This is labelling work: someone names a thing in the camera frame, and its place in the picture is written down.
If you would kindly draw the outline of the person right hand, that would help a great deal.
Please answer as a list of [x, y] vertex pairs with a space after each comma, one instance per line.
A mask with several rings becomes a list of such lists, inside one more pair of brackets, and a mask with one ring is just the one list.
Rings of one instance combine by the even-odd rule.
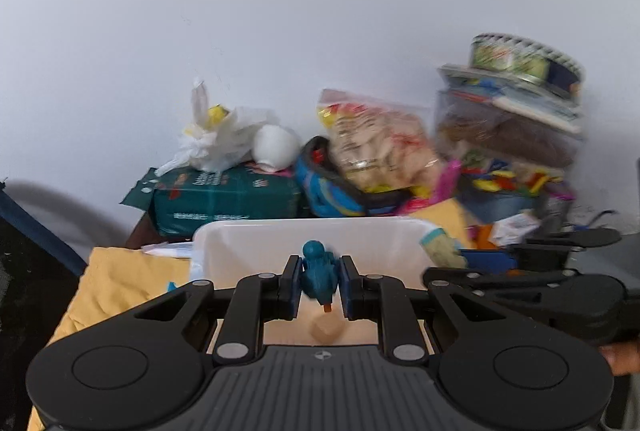
[[610, 365], [614, 376], [640, 373], [640, 342], [609, 344], [600, 347], [600, 353]]

